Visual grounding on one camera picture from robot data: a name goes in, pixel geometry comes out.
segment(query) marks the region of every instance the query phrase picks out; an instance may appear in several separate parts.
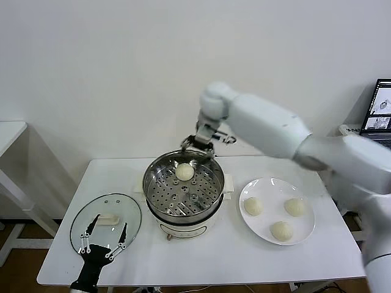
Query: steamed bun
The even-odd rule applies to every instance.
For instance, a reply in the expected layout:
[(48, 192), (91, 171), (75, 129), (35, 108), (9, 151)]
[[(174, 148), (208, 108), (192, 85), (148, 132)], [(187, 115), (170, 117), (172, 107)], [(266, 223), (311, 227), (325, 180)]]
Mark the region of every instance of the steamed bun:
[(259, 215), (263, 211), (262, 202), (255, 197), (250, 197), (244, 201), (244, 208), (250, 215)]
[(280, 241), (288, 241), (293, 236), (292, 227), (287, 222), (277, 222), (270, 227), (270, 232)]
[(305, 214), (305, 202), (301, 198), (291, 198), (283, 206), (289, 215), (293, 217), (300, 217)]
[(175, 169), (175, 176), (181, 181), (190, 180), (194, 176), (194, 169), (190, 164), (180, 164)]

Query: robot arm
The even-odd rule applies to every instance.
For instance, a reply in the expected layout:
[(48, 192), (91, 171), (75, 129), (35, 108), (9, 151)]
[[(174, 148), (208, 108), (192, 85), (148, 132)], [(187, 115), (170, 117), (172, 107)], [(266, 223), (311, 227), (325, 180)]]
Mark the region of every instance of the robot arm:
[(296, 114), (215, 82), (201, 94), (195, 141), (210, 143), (221, 123), (269, 156), (291, 159), (310, 170), (333, 169), (329, 193), (360, 212), (369, 225), (363, 259), (370, 287), (376, 293), (388, 292), (391, 152), (359, 136), (313, 136)]

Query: white plate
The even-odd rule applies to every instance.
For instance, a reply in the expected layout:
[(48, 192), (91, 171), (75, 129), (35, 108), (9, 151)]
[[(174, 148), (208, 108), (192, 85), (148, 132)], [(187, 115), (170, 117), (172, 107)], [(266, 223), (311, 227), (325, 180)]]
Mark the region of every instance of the white plate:
[[(258, 198), (263, 203), (260, 215), (250, 215), (244, 208), (244, 201), (250, 197)], [(301, 198), (306, 203), (306, 213), (293, 217), (285, 210), (283, 204), (291, 198)], [(315, 214), (302, 192), (295, 186), (277, 178), (256, 179), (245, 186), (239, 196), (239, 209), (248, 227), (264, 240), (279, 245), (294, 245), (306, 240), (315, 227)], [(270, 232), (270, 226), (276, 222), (289, 223), (293, 236), (288, 241), (278, 241)]]

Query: white table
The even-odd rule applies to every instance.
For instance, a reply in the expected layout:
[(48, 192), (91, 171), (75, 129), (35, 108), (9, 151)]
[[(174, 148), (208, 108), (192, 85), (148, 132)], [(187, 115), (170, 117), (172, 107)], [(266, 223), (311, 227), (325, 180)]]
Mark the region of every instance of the white table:
[[(27, 128), (23, 121), (0, 122), (0, 156), (16, 141), (17, 138)], [(8, 196), (22, 211), (32, 220), (36, 221), (43, 229), (54, 237), (58, 230), (58, 224), (53, 221), (44, 211), (40, 209), (30, 198), (0, 170), (0, 185), (6, 189)], [(16, 224), (0, 250), (0, 267), (6, 261), (13, 248), (48, 248), (51, 239), (18, 239), (24, 224)]]
[[(287, 283), (365, 276), (360, 250), (315, 172), (296, 164), (260, 157), (218, 157), (233, 175), (235, 193), (224, 201), (213, 229), (191, 240), (166, 240), (141, 194), (133, 194), (153, 159), (93, 160), (68, 208), (37, 277), (40, 284), (65, 285), (77, 279), (82, 259), (69, 240), (78, 211), (94, 198), (113, 192), (141, 205), (142, 225), (134, 242), (104, 267), (99, 286), (182, 286), (201, 284)], [(257, 237), (238, 210), (238, 195), (262, 176), (284, 179), (309, 197), (316, 213), (313, 234), (303, 243), (280, 247)]]

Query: perforated steamer tray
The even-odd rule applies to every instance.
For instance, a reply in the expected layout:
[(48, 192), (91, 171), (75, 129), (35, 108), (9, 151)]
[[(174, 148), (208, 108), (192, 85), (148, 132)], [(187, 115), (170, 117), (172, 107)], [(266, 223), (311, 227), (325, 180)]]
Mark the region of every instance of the perforated steamer tray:
[[(194, 168), (189, 181), (175, 176), (179, 164)], [(173, 225), (189, 225), (211, 216), (221, 204), (224, 174), (220, 165), (194, 150), (178, 150), (157, 158), (147, 168), (143, 192), (151, 211)]]

